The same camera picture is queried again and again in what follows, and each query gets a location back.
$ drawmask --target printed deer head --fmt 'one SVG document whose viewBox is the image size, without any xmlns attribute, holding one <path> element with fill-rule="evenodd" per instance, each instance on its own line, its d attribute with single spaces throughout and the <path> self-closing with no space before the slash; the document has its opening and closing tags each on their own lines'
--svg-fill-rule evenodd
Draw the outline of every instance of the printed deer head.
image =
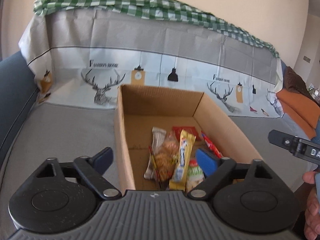
<svg viewBox="0 0 320 240">
<path fill-rule="evenodd" d="M 280 106 L 277 106 L 278 98 L 275 98 L 274 102 L 271 103 L 269 94 L 270 94 L 270 93 L 269 93 L 269 89 L 267 89 L 267 95 L 266 95 L 267 101 L 270 103 L 270 105 L 273 106 L 273 108 L 275 109 L 276 113 L 277 113 L 278 115 L 281 115 L 281 108 L 280 108 Z"/>
<path fill-rule="evenodd" d="M 209 86 L 209 84 L 207 83 L 208 89 L 210 90 L 211 93 L 213 93 L 214 95 L 216 95 L 217 99 L 221 100 L 221 102 L 227 107 L 227 109 L 231 112 L 240 112 L 240 109 L 234 106 L 231 106 L 229 104 L 226 103 L 227 101 L 227 97 L 231 95 L 233 88 L 230 90 L 230 86 L 228 85 L 228 91 L 225 89 L 224 90 L 224 95 L 223 97 L 221 97 L 218 93 L 217 93 L 217 88 L 212 88 L 212 85 L 214 84 L 214 82 L 211 83 L 211 85 Z"/>
<path fill-rule="evenodd" d="M 110 103 L 112 97 L 106 97 L 105 93 L 109 91 L 111 87 L 119 85 L 123 81 L 125 74 L 123 75 L 122 79 L 120 79 L 120 75 L 115 70 L 117 74 L 117 79 L 114 82 L 112 82 L 112 78 L 110 77 L 110 82 L 106 84 L 103 88 L 99 88 L 98 85 L 94 82 L 95 76 L 92 78 L 92 80 L 88 78 L 88 74 L 91 72 L 91 70 L 92 69 L 90 69 L 85 76 L 83 76 L 81 73 L 81 77 L 84 80 L 84 82 L 92 86 L 93 90 L 96 90 L 97 93 L 94 96 L 94 103 L 101 106 L 106 103 Z"/>
</svg>

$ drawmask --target cardboard box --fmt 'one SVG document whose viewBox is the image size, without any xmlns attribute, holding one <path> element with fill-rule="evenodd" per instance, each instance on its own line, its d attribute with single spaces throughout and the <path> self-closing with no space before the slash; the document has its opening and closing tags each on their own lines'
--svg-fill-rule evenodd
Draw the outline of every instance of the cardboard box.
<svg viewBox="0 0 320 240">
<path fill-rule="evenodd" d="M 115 114 L 116 161 L 120 190 L 156 190 L 143 178 L 152 143 L 152 127 L 167 132 L 172 126 L 195 126 L 207 134 L 220 152 L 238 163 L 262 159 L 234 122 L 203 92 L 122 85 Z M 195 149 L 204 146 L 196 142 Z"/>
</svg>

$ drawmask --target red packet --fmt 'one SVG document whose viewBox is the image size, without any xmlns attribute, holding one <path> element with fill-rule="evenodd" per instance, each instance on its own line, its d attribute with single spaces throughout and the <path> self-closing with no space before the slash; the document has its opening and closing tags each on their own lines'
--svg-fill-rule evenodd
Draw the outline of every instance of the red packet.
<svg viewBox="0 0 320 240">
<path fill-rule="evenodd" d="M 222 158 L 222 154 L 219 152 L 219 150 L 216 148 L 216 146 L 213 144 L 213 142 L 209 139 L 208 136 L 205 135 L 204 132 L 201 131 L 202 137 L 207 144 L 208 148 L 218 157 Z"/>
<path fill-rule="evenodd" d="M 173 126 L 172 130 L 174 131 L 178 141 L 180 141 L 180 134 L 182 130 L 185 130 L 188 133 L 194 135 L 196 137 L 196 141 L 201 141 L 199 134 L 194 126 Z"/>
</svg>

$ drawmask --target brown cloth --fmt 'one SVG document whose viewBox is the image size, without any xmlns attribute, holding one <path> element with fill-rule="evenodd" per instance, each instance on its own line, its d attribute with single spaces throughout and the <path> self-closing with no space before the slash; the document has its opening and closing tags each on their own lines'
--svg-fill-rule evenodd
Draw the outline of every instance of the brown cloth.
<svg viewBox="0 0 320 240">
<path fill-rule="evenodd" d="M 306 83 L 303 81 L 303 79 L 289 66 L 287 66 L 287 69 L 285 70 L 283 84 L 289 92 L 302 94 L 314 101 L 320 107 L 320 104 L 315 101 L 308 92 Z"/>
</svg>

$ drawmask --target orange cushion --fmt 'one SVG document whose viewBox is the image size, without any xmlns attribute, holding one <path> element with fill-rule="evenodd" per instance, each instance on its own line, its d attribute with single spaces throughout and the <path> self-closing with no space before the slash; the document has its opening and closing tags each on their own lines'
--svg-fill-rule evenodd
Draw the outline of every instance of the orange cushion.
<svg viewBox="0 0 320 240">
<path fill-rule="evenodd" d="M 298 115 L 290 106 L 288 106 L 285 102 L 282 102 L 279 100 L 283 111 L 288 114 L 292 120 L 296 122 L 297 125 L 300 126 L 300 128 L 305 132 L 305 134 L 309 137 L 309 139 L 312 139 L 315 137 L 316 130 L 313 129 L 305 120 L 302 119 L 300 115 Z"/>
<path fill-rule="evenodd" d="M 317 127 L 320 107 L 315 102 L 302 94 L 291 93 L 286 89 L 282 89 L 276 95 L 279 100 L 290 106 L 310 126 Z"/>
</svg>

